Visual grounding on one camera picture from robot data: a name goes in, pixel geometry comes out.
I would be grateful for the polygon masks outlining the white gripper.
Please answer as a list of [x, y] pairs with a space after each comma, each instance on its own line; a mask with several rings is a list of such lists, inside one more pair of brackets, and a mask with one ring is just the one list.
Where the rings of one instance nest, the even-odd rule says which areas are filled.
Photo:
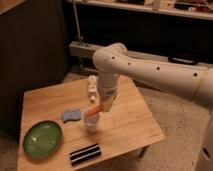
[[109, 112], [117, 96], [116, 88], [99, 88], [99, 100], [103, 112]]

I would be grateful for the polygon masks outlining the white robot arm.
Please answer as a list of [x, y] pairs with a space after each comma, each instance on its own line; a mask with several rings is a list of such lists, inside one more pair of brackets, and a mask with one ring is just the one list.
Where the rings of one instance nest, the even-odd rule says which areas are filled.
[[195, 171], [213, 171], [213, 68], [129, 57], [122, 43], [97, 49], [92, 60], [98, 70], [97, 89], [103, 112], [113, 105], [120, 75], [212, 111]]

